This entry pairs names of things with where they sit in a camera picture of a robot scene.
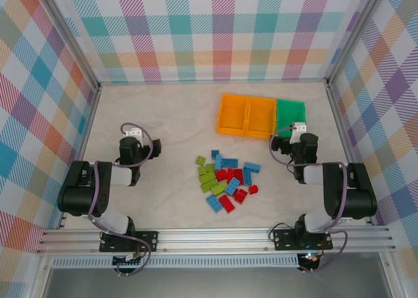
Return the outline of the orange plastic bin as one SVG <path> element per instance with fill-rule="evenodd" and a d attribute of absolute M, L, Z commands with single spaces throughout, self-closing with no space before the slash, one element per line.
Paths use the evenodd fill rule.
<path fill-rule="evenodd" d="M 224 93 L 217 116 L 216 132 L 244 136 L 246 132 L 248 97 Z"/>
<path fill-rule="evenodd" d="M 250 97 L 246 115 L 246 137 L 269 139 L 276 131 L 277 100 Z"/>

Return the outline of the green plastic bin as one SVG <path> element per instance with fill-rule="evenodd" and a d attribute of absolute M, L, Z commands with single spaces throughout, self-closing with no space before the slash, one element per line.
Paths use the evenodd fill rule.
<path fill-rule="evenodd" d="M 274 131 L 290 127 L 295 122 L 306 123 L 305 103 L 300 101 L 278 99 L 276 108 L 276 128 Z"/>

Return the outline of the small circuit board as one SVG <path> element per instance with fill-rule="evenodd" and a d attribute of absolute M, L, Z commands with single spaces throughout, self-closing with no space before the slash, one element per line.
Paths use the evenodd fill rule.
<path fill-rule="evenodd" d="M 303 266 L 318 265 L 321 257 L 322 254 L 315 254 L 311 252 L 308 252 L 307 254 L 299 254 L 298 263 Z"/>
<path fill-rule="evenodd" d="M 143 263 L 143 257 L 142 256 L 138 256 L 138 257 L 133 257 L 131 255 L 128 256 L 114 256 L 112 258 L 112 265 L 113 266 L 117 266 L 117 265 L 121 265 L 121 266 L 140 266 Z"/>

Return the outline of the grey metal shelf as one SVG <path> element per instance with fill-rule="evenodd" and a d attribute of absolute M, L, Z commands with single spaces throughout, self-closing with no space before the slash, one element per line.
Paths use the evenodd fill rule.
<path fill-rule="evenodd" d="M 382 277 L 334 278 L 295 269 L 54 269 L 42 298 L 392 298 Z"/>

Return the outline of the aluminium side rail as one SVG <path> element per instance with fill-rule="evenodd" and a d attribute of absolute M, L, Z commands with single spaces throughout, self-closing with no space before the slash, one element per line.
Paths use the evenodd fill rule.
<path fill-rule="evenodd" d="M 92 125 L 93 125 L 93 121 L 94 121 L 94 117 L 95 117 L 95 114 L 96 114 L 96 111 L 97 111 L 97 107 L 99 105 L 99 100 L 100 100 L 100 97 L 101 97 L 102 89 L 103 89 L 103 87 L 100 86 L 98 88 L 98 91 L 93 96 L 94 100 L 93 100 L 93 103 L 92 103 L 92 106 L 91 106 L 91 111 L 90 111 L 90 114 L 88 116 L 86 126 L 85 126 L 85 129 L 84 129 L 84 134 L 82 136 L 80 149 L 77 152 L 77 155 L 75 156 L 75 159 L 78 160 L 78 161 L 81 161 L 83 159 L 84 154 L 86 152 L 86 146 L 87 146 L 87 143 L 88 143 L 89 135 L 91 133 L 91 128 L 92 128 Z"/>
<path fill-rule="evenodd" d="M 347 159 L 349 189 L 347 192 L 344 211 L 349 209 L 352 210 L 355 215 L 355 220 L 372 218 L 376 214 L 378 204 L 366 167 L 363 163 L 355 161 L 342 116 L 332 90 L 327 83 L 325 83 L 325 91 L 329 99 L 330 107 L 332 109 L 340 140 L 342 142 L 342 147 Z"/>

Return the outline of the aluminium cross rail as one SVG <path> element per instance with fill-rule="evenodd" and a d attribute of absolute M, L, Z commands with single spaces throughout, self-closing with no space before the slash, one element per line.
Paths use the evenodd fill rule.
<path fill-rule="evenodd" d="M 299 78 L 299 79 L 258 79 L 258 80 L 177 80 L 177 81 L 151 81 L 151 82 L 100 82 L 100 87 L 105 86 L 159 86 L 159 85 L 200 85 L 200 84 L 303 84 L 303 83 L 327 83 L 326 78 Z"/>

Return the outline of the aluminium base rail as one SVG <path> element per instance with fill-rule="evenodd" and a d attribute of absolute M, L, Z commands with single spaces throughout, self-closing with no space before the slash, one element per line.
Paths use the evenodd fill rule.
<path fill-rule="evenodd" d="M 155 255 L 165 254 L 273 254 L 282 252 L 318 253 L 321 250 L 279 250 L 269 237 L 268 228 L 218 228 L 218 229 L 157 229 L 157 250 Z M 98 229 L 56 229 L 47 230 L 37 248 L 39 256 L 86 256 L 89 254 L 131 255 L 135 252 L 100 252 L 100 231 Z M 346 252 L 392 252 L 395 242 L 385 226 L 343 226 L 342 232 L 331 236 L 336 253 Z"/>

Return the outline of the aluminium frame post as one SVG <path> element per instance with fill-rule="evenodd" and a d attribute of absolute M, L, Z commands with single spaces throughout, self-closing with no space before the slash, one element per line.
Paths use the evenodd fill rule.
<path fill-rule="evenodd" d="M 88 54 L 93 55 L 93 62 L 98 62 L 98 54 L 94 49 L 93 43 L 89 38 L 88 32 L 77 13 L 77 9 L 72 0 L 42 0 L 48 13 L 53 19 L 56 29 L 61 33 L 69 50 L 80 66 L 80 70 L 87 78 L 88 82 L 99 91 L 101 84 L 94 73 L 91 63 L 83 51 L 82 45 L 87 49 Z"/>
<path fill-rule="evenodd" d="M 324 73 L 324 83 L 332 88 L 339 74 L 347 64 L 354 47 L 365 32 L 381 0 L 351 0 L 342 20 L 342 32 L 337 43 L 331 47 L 332 57 Z"/>

